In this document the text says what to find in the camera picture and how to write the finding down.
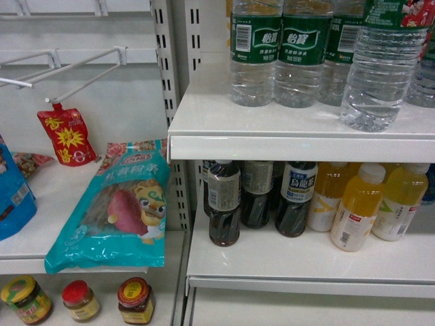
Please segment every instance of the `snack bag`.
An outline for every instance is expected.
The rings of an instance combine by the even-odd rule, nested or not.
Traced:
[[[53,104],[54,111],[39,111],[37,117],[52,141],[59,163],[85,165],[97,158],[88,142],[88,129],[77,109],[64,110]]]
[[[166,141],[110,143],[100,169],[46,256],[71,267],[164,265]]]
[[[20,231],[36,211],[35,197],[0,135],[0,240]]]

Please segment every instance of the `red jar lid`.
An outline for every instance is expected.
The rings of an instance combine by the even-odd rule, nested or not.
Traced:
[[[149,292],[150,287],[143,278],[133,277],[121,284],[118,300],[124,307],[132,308],[144,302]]]
[[[75,280],[69,283],[62,292],[64,303],[74,305],[85,300],[88,295],[89,288],[84,280]]]

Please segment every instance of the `sauce jar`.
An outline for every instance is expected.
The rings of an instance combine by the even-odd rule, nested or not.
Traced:
[[[156,299],[152,288],[143,278],[133,277],[123,282],[118,291],[118,309],[124,322],[146,325],[151,321]]]
[[[11,280],[1,291],[1,299],[26,325],[44,322],[53,311],[52,301],[30,275]]]
[[[62,292],[63,305],[68,308],[74,321],[85,323],[96,318],[101,307],[94,292],[84,280],[69,283]]]

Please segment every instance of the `white bottle cap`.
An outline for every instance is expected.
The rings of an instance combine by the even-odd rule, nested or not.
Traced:
[[[430,163],[403,163],[402,167],[416,175],[422,175],[429,170]]]
[[[385,169],[377,163],[363,163],[358,171],[358,176],[365,182],[378,185],[383,181]]]

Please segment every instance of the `yellow jar lid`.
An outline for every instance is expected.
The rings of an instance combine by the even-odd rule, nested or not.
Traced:
[[[30,275],[14,278],[1,290],[1,299],[4,302],[15,304],[28,297],[35,288],[35,284],[35,279]]]

